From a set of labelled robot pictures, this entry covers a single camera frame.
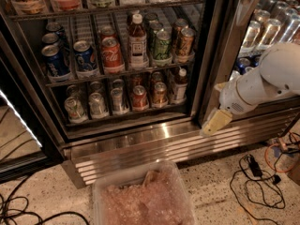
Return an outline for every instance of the refrigerator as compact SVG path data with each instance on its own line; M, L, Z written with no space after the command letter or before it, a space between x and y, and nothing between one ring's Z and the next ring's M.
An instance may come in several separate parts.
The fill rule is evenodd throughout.
M15 0L0 1L0 89L41 144L35 156L0 163L1 182L62 164L74 185L82 188L125 168L160 160L181 162L281 137L299 117L300 99L289 97L235 116L211 136L202 134L202 124L219 107L214 86L230 79L260 0L142 0L133 4L109 0L104 6L98 0L76 0L78 7L72 10L60 10L57 0L38 0L45 6L38 13L31 12L34 14L24 12L27 8L19 7ZM149 66L132 68L127 19L137 10L144 18L157 14L170 33L176 20L185 19L196 32L188 60L180 62L173 53L172 61L161 65L148 53ZM42 56L42 37L49 23L64 27L69 44L70 72L63 79L50 76ZM100 36L105 25L116 31L120 44L123 63L116 73L103 61ZM91 45L97 65L88 75L81 73L75 61L73 45L82 40ZM183 98L174 102L171 71L176 68L186 70L188 82ZM161 106L156 106L150 85L152 74L158 71L167 87L167 102ZM142 74L148 101L140 110L134 107L131 87L137 74ZM124 83L125 105L116 112L112 90L119 79ZM103 87L106 111L101 117L93 116L89 104L95 82ZM84 111L84 118L75 122L65 108L74 85Z

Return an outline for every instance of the beverage cooler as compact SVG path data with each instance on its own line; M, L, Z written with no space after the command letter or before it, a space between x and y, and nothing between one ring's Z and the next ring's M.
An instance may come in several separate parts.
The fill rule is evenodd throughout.
M283 136L297 96L202 131L219 107L215 85L263 52L241 49L260 1L1 0L0 88L41 144L37 159L2 161L1 181L62 163L82 188Z

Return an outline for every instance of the speckled terrazzo floor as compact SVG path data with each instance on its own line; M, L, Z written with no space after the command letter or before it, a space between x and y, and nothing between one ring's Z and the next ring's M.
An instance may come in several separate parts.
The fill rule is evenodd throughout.
M197 224L275 224L251 218L237 203L230 190L233 174L239 170L238 160L246 154L253 155L262 169L272 173L264 160L265 149L264 145L253 144L178 164L187 191L193 201ZM285 159L282 160L282 164L289 161L289 158ZM284 210L261 208L259 205L248 202L242 192L246 181L242 174L236 177L233 187L238 192L243 205L255 217L271 218L278 224L284 225L300 224L300 186L295 184L285 173L281 173L279 176L282 181L278 186L282 190L286 203ZM0 193L4 198L20 181L10 181L0 185ZM74 211L84 215L91 225L95 224L92 187L76 189L60 165L34 174L15 196L27 197L29 200L27 211L36 212L42 218L65 211ZM252 196L255 198L261 196L255 187ZM265 197L266 200L272 200L272 193L265 192ZM21 207L22 204L22 202L15 202L18 207ZM38 222L30 216L20 217L16 221L19 225L31 225ZM66 215L45 224L82 225L84 223L74 215Z

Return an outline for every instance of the white robotic arm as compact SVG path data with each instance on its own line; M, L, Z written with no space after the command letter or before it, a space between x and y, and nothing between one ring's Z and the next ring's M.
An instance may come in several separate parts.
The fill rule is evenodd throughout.
M226 82L220 91L220 109L244 114L259 104L300 95L300 46L279 43L266 50L259 65Z

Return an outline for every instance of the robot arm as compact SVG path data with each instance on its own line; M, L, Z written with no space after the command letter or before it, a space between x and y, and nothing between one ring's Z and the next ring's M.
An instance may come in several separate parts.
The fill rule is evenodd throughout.
M219 95L219 109L202 126L212 135L233 119L233 114L253 111L259 104L300 95L300 46L279 43L267 49L260 65L225 82Z

